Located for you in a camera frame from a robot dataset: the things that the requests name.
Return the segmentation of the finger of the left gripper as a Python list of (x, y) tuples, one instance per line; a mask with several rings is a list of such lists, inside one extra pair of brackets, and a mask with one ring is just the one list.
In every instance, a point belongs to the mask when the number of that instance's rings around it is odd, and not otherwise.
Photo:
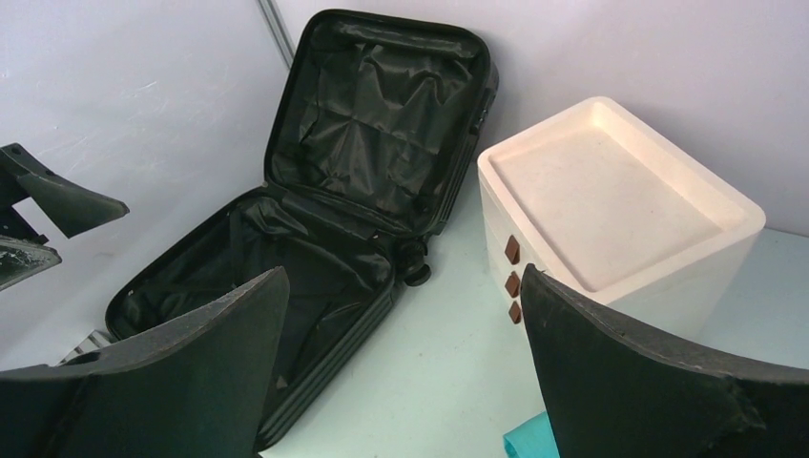
[(13, 239), (43, 239), (13, 208), (32, 198), (51, 222), (72, 238), (129, 213), (117, 199), (79, 186), (33, 157), (22, 145), (1, 148), (1, 234)]
[(57, 251), (48, 246), (2, 236), (1, 289), (7, 289), (61, 262)]

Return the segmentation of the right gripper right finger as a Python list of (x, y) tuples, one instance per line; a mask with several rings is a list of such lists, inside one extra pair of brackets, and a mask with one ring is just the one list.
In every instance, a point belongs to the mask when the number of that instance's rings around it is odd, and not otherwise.
[(523, 321), (563, 457), (804, 457), (808, 373), (695, 343), (529, 265)]

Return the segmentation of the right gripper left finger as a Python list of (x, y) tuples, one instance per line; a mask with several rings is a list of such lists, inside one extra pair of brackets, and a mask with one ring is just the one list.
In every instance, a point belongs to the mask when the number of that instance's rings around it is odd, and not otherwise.
[(5, 457), (255, 457), (290, 286), (221, 298), (58, 365), (1, 374)]

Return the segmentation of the light teal bottom garment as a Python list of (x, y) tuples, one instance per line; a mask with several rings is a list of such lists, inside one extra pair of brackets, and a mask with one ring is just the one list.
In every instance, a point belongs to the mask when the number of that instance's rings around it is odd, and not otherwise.
[(546, 411), (525, 421), (503, 436), (508, 458), (559, 458), (560, 454)]

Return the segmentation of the white drawer unit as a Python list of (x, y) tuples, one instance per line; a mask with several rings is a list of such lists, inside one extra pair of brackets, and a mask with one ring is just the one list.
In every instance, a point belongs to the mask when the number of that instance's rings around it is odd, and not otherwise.
[(515, 322), (534, 265), (694, 339), (766, 222), (759, 205), (606, 96), (487, 148), (477, 168), (489, 271)]

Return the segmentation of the black ribbed hard-shell suitcase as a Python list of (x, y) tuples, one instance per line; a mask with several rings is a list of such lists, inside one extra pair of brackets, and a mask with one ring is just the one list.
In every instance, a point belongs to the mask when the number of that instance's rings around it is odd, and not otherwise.
[(427, 282), (496, 96), (486, 42), (446, 24), (322, 10), (305, 26), (263, 182), (131, 279), (105, 323), (125, 339), (283, 267), (290, 297), (256, 445), (276, 444)]

